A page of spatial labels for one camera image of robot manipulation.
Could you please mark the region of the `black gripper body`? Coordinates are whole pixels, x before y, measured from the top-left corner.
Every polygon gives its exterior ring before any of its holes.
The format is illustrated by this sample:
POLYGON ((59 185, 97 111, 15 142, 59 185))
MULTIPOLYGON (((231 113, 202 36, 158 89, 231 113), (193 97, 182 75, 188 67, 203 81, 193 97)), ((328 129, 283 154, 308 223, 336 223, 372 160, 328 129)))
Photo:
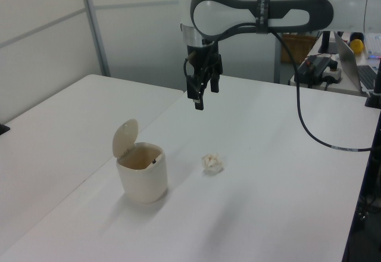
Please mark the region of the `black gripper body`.
POLYGON ((211 67, 217 74, 223 73, 221 55, 219 54, 218 44, 212 43, 203 47, 194 47, 187 45, 188 61, 193 67, 192 76, 200 76, 202 68, 211 67))

